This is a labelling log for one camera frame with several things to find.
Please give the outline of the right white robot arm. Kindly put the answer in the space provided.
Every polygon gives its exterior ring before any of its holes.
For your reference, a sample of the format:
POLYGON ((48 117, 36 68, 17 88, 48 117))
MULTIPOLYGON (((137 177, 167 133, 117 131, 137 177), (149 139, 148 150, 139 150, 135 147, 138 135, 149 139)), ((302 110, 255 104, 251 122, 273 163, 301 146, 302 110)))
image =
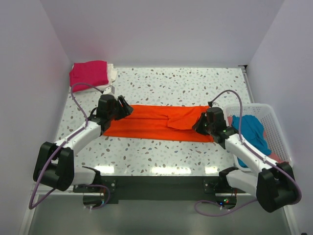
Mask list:
POLYGON ((240 189, 254 196, 267 212, 300 202, 302 192, 296 183, 293 169, 288 162, 277 162, 268 152, 261 150, 266 142, 264 129, 259 123, 253 127, 251 121, 240 112, 227 125, 221 108, 210 107, 201 113, 193 129, 201 135, 210 135, 224 150, 238 157, 249 168, 245 172, 238 167, 222 170, 218 177, 218 188, 230 192, 240 189))

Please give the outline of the orange t-shirt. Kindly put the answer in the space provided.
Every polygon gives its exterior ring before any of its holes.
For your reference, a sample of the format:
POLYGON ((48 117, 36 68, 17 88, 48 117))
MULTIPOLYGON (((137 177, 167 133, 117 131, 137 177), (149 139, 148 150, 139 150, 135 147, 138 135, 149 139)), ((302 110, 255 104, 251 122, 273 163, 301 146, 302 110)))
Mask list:
POLYGON ((210 135, 201 135, 192 126, 207 106, 133 105, 131 115, 111 122, 105 136, 166 141, 213 142, 210 135))

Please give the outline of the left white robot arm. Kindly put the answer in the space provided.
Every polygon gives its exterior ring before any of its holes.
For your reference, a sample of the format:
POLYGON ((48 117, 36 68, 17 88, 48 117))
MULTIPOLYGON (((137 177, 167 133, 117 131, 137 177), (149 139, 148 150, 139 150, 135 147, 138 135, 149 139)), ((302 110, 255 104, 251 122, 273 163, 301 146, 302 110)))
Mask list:
POLYGON ((90 192, 101 188, 99 171, 91 167, 77 168, 75 156, 91 141, 103 135, 114 120, 129 116, 133 108, 123 96, 103 94, 89 116, 77 130, 56 142, 44 142, 39 150, 33 180, 60 191, 84 185, 90 192))

